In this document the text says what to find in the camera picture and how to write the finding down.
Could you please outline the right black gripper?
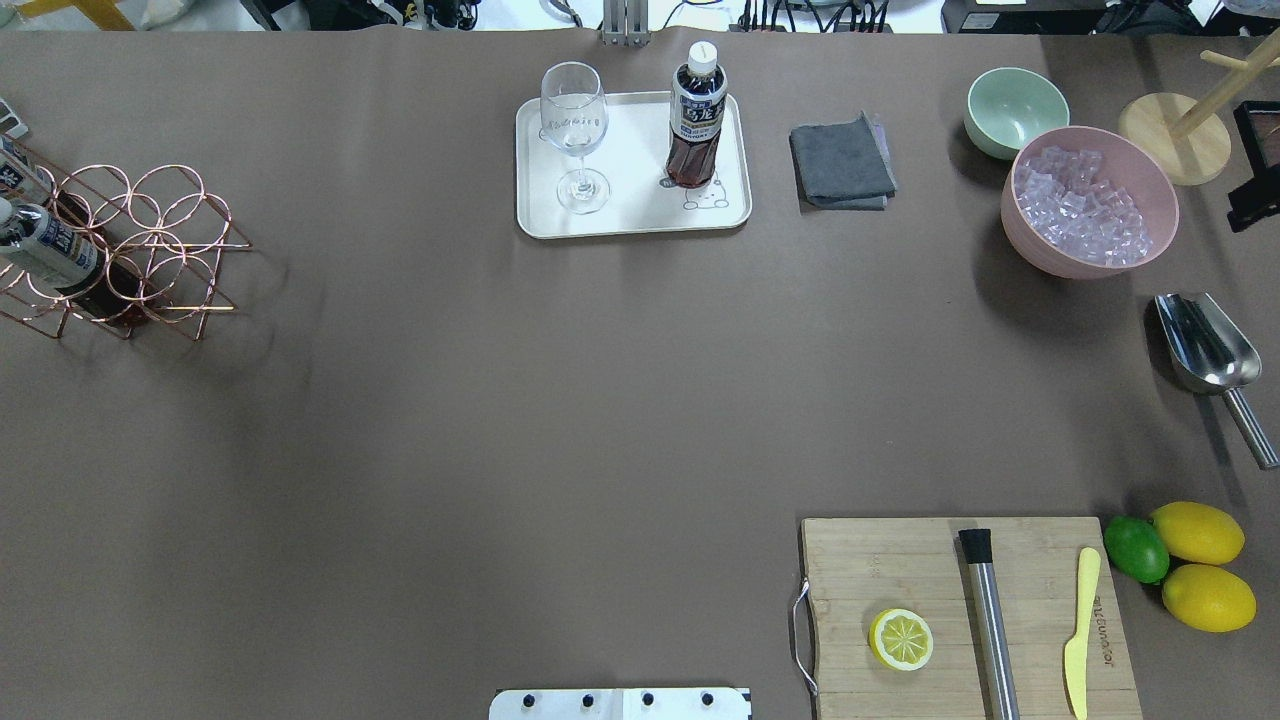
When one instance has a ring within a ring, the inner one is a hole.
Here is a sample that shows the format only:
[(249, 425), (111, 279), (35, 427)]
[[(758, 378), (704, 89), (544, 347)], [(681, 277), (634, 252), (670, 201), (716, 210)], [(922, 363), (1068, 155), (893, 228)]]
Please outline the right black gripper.
[(1240, 233), (1256, 222), (1279, 214), (1279, 176), (1256, 176), (1228, 193), (1228, 222)]

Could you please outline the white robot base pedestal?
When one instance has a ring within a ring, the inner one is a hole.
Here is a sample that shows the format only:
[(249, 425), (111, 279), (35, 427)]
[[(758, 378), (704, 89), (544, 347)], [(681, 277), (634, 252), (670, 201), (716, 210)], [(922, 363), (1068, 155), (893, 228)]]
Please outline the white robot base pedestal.
[(639, 687), (508, 689), (490, 702), (489, 719), (751, 719), (748, 689)]

